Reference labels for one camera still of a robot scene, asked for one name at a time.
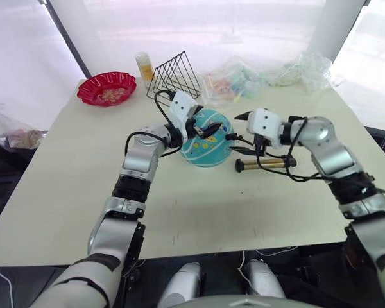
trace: plastic bag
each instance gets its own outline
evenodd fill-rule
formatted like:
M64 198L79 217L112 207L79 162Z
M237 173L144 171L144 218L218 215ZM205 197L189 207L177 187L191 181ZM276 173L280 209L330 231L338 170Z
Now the plastic bag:
M0 138L6 138L6 144L11 148L35 149L43 134L40 130L4 114L4 105L0 104Z
M266 86L262 73L238 56L201 77L203 99L207 105L230 105L241 97L251 97Z
M271 86L286 86L301 82L308 94L317 94L332 87L330 67L332 62L319 53L302 53L295 62L266 74Z

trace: bottle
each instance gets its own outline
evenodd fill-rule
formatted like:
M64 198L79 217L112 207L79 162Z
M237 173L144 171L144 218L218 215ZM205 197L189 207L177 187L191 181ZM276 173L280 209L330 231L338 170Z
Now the bottle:
M153 66L151 65L150 58L147 53L137 53L135 55L135 61L139 66L142 80L146 89L150 86L151 81L154 79Z

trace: red plastic bowl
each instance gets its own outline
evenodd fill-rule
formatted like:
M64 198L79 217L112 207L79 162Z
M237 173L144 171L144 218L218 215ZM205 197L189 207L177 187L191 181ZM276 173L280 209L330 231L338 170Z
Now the red plastic bowl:
M123 72L108 72L86 80L77 96L89 105L116 106L130 97L137 84L135 77Z

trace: black wire rack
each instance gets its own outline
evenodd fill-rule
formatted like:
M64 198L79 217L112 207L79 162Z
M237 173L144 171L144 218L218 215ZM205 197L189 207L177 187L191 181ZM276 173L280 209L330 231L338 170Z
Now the black wire rack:
M189 93L194 99L200 96L200 85L185 51L155 68L147 97L154 99L155 93L160 90L181 90ZM166 106L171 102L166 95L158 96L159 102Z

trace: table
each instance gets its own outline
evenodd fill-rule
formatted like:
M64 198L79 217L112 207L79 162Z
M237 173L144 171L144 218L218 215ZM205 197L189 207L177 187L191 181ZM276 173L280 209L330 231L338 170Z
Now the table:
M70 264L86 256L90 231L117 180L126 136L145 124L165 123L138 84L117 107L88 106L74 93L1 214L0 266ZM385 154L332 89L311 97L298 86L268 87L221 111L232 120L257 107L283 119L328 117L338 138L385 189ZM244 121L234 121L234 128L249 137ZM316 171L306 149L295 148L294 156L293 173ZM141 220L146 233L140 258L345 239L348 221L322 181L295 183L265 171L238 174L236 158L242 157L233 153L210 169L194 167L179 154L160 160Z

